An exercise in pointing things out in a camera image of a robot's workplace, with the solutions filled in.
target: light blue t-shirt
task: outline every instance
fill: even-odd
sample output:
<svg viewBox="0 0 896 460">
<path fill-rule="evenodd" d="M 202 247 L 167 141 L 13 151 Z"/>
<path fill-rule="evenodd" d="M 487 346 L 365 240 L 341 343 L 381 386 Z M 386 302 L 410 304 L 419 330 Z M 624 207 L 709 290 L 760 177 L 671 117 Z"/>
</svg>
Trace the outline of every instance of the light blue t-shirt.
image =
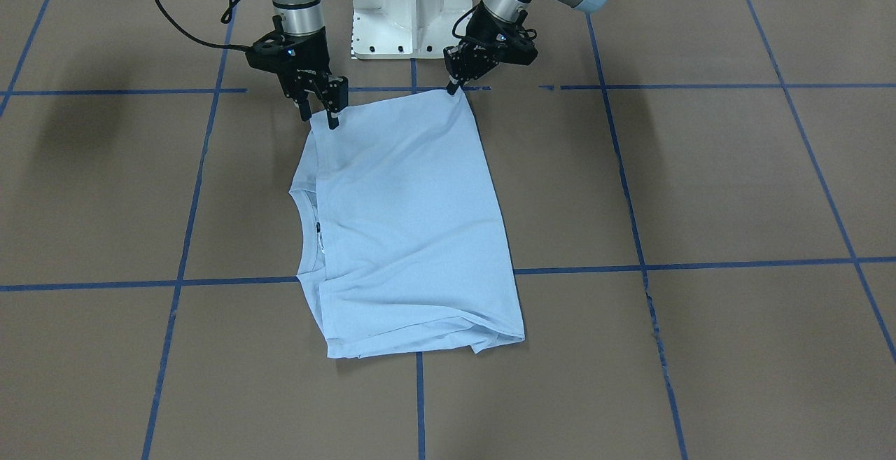
<svg viewBox="0 0 896 460">
<path fill-rule="evenodd" d="M 466 96 L 350 106 L 311 134 L 289 194 L 298 268 L 330 358 L 521 342 L 489 167 Z"/>
</svg>

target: folded shirt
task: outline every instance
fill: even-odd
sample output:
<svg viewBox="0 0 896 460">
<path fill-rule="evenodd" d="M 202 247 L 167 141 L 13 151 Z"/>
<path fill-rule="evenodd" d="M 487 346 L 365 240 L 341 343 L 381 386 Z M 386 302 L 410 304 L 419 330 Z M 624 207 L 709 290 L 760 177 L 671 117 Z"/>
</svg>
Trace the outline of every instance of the folded shirt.
<svg viewBox="0 0 896 460">
<path fill-rule="evenodd" d="M 350 106 L 311 134 L 289 190 L 298 279 L 330 358 L 524 339 L 505 227 L 466 95 Z"/>
</svg>

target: light blue cloth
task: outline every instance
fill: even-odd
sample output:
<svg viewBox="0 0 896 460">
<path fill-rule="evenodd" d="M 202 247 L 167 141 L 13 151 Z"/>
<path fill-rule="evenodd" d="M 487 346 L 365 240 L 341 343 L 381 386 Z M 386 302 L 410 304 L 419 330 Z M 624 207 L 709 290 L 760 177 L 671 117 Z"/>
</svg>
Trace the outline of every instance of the light blue cloth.
<svg viewBox="0 0 896 460">
<path fill-rule="evenodd" d="M 330 358 L 521 342 L 505 227 L 466 96 L 324 113 L 289 190 L 298 278 Z"/>
</svg>

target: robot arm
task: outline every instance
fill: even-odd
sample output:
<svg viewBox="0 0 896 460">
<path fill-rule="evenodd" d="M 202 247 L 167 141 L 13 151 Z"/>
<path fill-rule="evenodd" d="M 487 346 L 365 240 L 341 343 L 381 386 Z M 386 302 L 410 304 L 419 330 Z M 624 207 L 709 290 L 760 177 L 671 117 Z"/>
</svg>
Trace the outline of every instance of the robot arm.
<svg viewBox="0 0 896 460">
<path fill-rule="evenodd" d="M 302 120 L 311 118 L 308 93 L 323 103 L 330 129 L 349 105 L 349 81 L 333 76 L 321 0 L 273 0 L 274 30 L 246 51 L 250 67 L 276 74 L 283 94 L 295 102 Z"/>
<path fill-rule="evenodd" d="M 535 32 L 522 25 L 532 0 L 482 0 L 471 11 L 473 16 L 457 46 L 445 48 L 445 66 L 450 83 L 448 93 L 497 67 L 500 62 L 531 64 L 538 55 Z M 607 0 L 557 0 L 583 13 L 592 13 Z"/>
</svg>

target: white mounting bracket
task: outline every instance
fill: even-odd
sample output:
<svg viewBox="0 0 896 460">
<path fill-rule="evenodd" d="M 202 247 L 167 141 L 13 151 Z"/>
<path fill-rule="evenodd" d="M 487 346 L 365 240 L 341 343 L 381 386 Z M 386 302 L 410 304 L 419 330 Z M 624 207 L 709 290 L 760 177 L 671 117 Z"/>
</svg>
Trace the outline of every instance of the white mounting bracket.
<svg viewBox="0 0 896 460">
<path fill-rule="evenodd" d="M 452 27 L 473 0 L 355 0 L 351 55 L 356 59 L 442 58 L 457 45 Z M 458 33 L 467 29 L 465 18 Z"/>
</svg>

